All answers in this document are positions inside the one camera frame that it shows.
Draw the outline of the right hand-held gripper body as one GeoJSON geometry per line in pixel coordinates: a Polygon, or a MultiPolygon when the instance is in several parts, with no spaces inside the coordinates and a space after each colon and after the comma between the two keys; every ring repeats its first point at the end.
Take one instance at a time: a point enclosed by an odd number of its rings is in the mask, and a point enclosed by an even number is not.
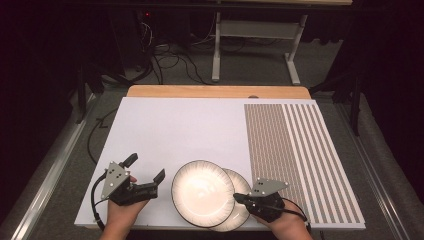
{"type": "Polygon", "coordinates": [[[245,205],[250,214],[268,223],[278,219],[285,203],[279,191],[288,187],[287,182],[258,178],[247,194],[245,205]]]}

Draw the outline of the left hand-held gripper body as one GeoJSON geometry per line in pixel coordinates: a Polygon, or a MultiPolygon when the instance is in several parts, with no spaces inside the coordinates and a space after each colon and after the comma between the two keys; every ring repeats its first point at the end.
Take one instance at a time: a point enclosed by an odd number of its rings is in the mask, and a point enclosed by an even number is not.
{"type": "Polygon", "coordinates": [[[131,175],[126,170],[124,163],[111,162],[109,164],[101,193],[102,200],[108,199],[119,206],[129,206],[157,197],[158,184],[156,182],[136,184],[131,181],[131,175]]]}

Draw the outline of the white plate with dark rim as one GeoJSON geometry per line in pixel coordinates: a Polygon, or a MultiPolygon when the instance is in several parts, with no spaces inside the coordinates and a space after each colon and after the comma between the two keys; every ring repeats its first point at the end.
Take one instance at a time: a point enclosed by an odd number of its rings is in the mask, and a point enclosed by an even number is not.
{"type": "MultiPolygon", "coordinates": [[[[239,173],[230,169],[224,171],[230,177],[236,193],[246,195],[251,191],[249,183],[239,173]]],[[[212,227],[212,230],[217,232],[236,230],[248,220],[249,216],[250,213],[243,204],[235,203],[231,215],[220,225],[212,227]]]]}
{"type": "Polygon", "coordinates": [[[228,219],[235,205],[234,193],[229,175],[205,160],[183,165],[171,185],[172,201],[179,215],[202,228],[218,226],[228,219]]]}

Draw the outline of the person's right hand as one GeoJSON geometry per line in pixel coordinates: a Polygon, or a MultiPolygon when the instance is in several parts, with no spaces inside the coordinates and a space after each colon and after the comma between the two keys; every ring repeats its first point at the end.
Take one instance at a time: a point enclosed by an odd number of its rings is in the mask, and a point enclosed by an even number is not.
{"type": "Polygon", "coordinates": [[[290,210],[290,213],[282,213],[281,216],[269,223],[262,218],[255,216],[258,223],[261,223],[268,227],[274,234],[289,231],[307,231],[304,220],[300,216],[301,210],[295,204],[284,201],[285,209],[290,210]]]}

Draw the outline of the person's left hand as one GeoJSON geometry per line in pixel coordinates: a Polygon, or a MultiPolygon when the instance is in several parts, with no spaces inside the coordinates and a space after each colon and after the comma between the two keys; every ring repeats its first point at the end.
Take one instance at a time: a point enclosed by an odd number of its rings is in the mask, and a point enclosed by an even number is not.
{"type": "Polygon", "coordinates": [[[139,213],[147,203],[148,200],[128,206],[119,206],[113,201],[109,201],[104,233],[121,237],[128,234],[139,213]]]}

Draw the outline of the white board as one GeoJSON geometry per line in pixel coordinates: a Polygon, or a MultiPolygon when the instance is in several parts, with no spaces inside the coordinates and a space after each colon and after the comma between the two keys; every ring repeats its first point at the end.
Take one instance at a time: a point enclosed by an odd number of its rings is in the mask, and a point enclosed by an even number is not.
{"type": "Polygon", "coordinates": [[[258,178],[252,175],[244,106],[310,102],[315,101],[125,97],[91,181],[96,183],[110,162],[121,162],[136,153],[138,159],[130,171],[139,182],[152,181],[162,169],[166,174],[158,187],[158,197],[144,208],[137,228],[192,229],[194,226],[179,215],[172,201],[176,172],[191,161],[206,160],[254,183],[258,178]]]}

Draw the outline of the striped brown and white mat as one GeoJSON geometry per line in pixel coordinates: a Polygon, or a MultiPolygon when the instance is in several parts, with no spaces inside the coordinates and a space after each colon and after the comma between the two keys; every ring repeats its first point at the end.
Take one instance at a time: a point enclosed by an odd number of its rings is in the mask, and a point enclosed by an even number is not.
{"type": "Polygon", "coordinates": [[[252,175],[286,182],[280,194],[322,229],[363,229],[365,219],[315,102],[244,106],[252,175]]]}

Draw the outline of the dark metal stand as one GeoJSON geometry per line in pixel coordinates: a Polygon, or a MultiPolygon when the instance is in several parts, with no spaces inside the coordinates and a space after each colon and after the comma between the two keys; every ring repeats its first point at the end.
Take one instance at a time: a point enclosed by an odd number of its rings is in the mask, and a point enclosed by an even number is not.
{"type": "Polygon", "coordinates": [[[77,124],[82,122],[87,112],[86,88],[89,88],[94,94],[102,94],[104,92],[98,68],[94,63],[82,64],[77,71],[77,124]]]}
{"type": "Polygon", "coordinates": [[[360,112],[362,77],[353,72],[342,73],[337,77],[330,78],[320,84],[308,89],[309,94],[313,95],[320,91],[333,89],[332,100],[334,103],[350,102],[349,124],[356,136],[359,135],[358,117],[360,112]]]}

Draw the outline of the wooden table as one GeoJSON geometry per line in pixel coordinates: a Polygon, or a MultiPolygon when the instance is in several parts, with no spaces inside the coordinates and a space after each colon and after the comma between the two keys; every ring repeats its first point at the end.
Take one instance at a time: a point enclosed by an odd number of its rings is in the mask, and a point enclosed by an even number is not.
{"type": "Polygon", "coordinates": [[[128,97],[310,99],[301,86],[136,85],[128,97]]]}

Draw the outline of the dark computer tower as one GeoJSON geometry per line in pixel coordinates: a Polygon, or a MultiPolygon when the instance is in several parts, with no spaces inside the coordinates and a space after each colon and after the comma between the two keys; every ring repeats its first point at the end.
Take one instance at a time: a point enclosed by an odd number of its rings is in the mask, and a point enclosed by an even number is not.
{"type": "Polygon", "coordinates": [[[142,49],[140,24],[135,10],[110,10],[109,18],[125,72],[141,72],[148,66],[148,51],[142,49]]]}

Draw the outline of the aluminium floor rail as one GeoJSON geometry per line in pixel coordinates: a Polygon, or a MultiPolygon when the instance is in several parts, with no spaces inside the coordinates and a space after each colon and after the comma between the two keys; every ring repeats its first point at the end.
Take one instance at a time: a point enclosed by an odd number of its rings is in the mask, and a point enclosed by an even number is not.
{"type": "Polygon", "coordinates": [[[373,196],[375,197],[380,212],[384,216],[385,222],[389,226],[391,235],[395,240],[410,240],[409,234],[398,215],[395,204],[384,186],[384,181],[379,176],[370,155],[367,153],[363,141],[351,128],[350,116],[346,107],[342,104],[336,104],[335,107],[342,118],[345,128],[349,132],[356,151],[359,153],[359,162],[363,169],[365,179],[373,192],[373,196]]]}
{"type": "Polygon", "coordinates": [[[50,201],[56,186],[69,162],[76,143],[87,123],[87,116],[95,108],[99,97],[94,93],[86,97],[86,112],[79,120],[78,107],[75,107],[47,155],[35,170],[14,209],[16,225],[7,240],[28,240],[38,220],[50,201]]]}

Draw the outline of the white metal desk frame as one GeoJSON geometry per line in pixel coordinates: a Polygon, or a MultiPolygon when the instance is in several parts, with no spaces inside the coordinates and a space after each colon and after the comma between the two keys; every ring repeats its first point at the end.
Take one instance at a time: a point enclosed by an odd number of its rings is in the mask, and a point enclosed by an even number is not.
{"type": "Polygon", "coordinates": [[[284,54],[285,63],[293,85],[300,85],[300,79],[294,63],[294,58],[306,26],[307,15],[302,15],[295,23],[258,22],[243,20],[222,20],[221,13],[215,14],[215,40],[212,61],[211,79],[217,83],[220,80],[221,38],[241,37],[260,39],[291,40],[291,50],[284,54]]]}

